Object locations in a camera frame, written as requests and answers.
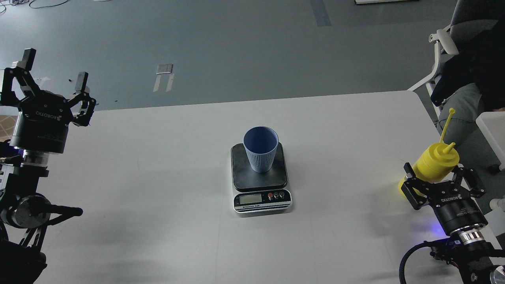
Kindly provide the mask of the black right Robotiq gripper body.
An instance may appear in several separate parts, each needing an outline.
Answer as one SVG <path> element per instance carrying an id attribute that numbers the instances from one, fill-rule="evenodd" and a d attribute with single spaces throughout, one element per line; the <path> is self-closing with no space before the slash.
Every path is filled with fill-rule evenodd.
<path id="1" fill-rule="evenodd" d="M 432 184 L 428 201 L 445 235 L 451 236 L 462 230 L 483 228 L 488 221 L 474 198 L 481 198 L 487 191 L 479 183 L 466 189 L 454 181 Z"/>

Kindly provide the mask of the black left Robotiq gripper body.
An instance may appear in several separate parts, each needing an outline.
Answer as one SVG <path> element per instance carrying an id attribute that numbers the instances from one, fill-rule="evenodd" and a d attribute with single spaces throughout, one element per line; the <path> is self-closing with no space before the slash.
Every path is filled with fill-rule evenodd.
<path id="1" fill-rule="evenodd" d="M 12 147 L 46 153 L 63 153 L 72 113 L 62 95 L 43 90 L 36 97 L 25 97 L 18 110 Z"/>

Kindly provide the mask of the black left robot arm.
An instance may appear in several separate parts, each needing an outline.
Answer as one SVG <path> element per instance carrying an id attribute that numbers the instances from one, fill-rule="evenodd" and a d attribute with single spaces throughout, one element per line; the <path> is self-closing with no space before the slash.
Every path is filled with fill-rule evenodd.
<path id="1" fill-rule="evenodd" d="M 1 158 L 1 283 L 33 284 L 47 267 L 41 251 L 47 228 L 83 214 L 81 208 L 52 204 L 37 192 L 48 176 L 51 154 L 64 152 L 69 126 L 87 127 L 96 100 L 86 89 L 87 72 L 78 75 L 72 99 L 42 90 L 31 76 L 35 49 L 2 71 L 1 105 L 18 118 L 8 144 L 19 151 Z"/>

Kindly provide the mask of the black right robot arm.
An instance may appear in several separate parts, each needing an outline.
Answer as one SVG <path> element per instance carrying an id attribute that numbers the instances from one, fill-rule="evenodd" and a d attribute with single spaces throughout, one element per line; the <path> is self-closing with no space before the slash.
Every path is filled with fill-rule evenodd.
<path id="1" fill-rule="evenodd" d="M 431 207 L 447 237 L 410 248 L 399 264 L 399 282 L 406 283 L 409 257 L 421 248 L 430 248 L 433 259 L 458 269 L 464 284 L 503 284 L 504 266 L 491 259 L 503 258 L 504 250 L 494 248 L 481 232 L 488 221 L 475 200 L 486 190 L 477 173 L 456 166 L 451 180 L 430 183 L 420 179 L 410 163 L 404 164 L 404 170 L 406 180 L 401 189 L 406 199 L 415 210 Z"/>

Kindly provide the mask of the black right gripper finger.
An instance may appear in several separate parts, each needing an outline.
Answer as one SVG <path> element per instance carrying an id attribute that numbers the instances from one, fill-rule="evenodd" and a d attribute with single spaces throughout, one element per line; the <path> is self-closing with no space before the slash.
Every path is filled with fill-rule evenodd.
<path id="1" fill-rule="evenodd" d="M 406 173 L 401 185 L 401 191 L 414 210 L 420 210 L 424 206 L 433 207 L 432 189 L 434 184 L 418 178 L 409 162 L 404 164 Z"/>
<path id="2" fill-rule="evenodd" d="M 452 173 L 451 189 L 462 198 L 481 198 L 486 194 L 483 182 L 474 169 L 456 166 Z"/>

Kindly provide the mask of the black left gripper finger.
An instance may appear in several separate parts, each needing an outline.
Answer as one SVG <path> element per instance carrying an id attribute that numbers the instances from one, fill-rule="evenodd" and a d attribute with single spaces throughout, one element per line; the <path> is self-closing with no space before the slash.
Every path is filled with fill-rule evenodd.
<path id="1" fill-rule="evenodd" d="M 18 99 L 13 90 L 15 80 L 25 99 L 34 99 L 41 96 L 42 90 L 30 74 L 36 52 L 36 49 L 25 49 L 23 58 L 20 61 L 13 62 L 11 67 L 1 70 L 1 106 L 18 107 L 20 105 L 21 100 Z"/>
<path id="2" fill-rule="evenodd" d="M 87 127 L 90 124 L 96 100 L 90 96 L 86 90 L 89 73 L 80 72 L 77 77 L 74 97 L 67 99 L 63 106 L 63 120 L 66 124 L 72 123 L 78 127 Z M 77 114 L 72 112 L 72 108 L 81 103 Z"/>

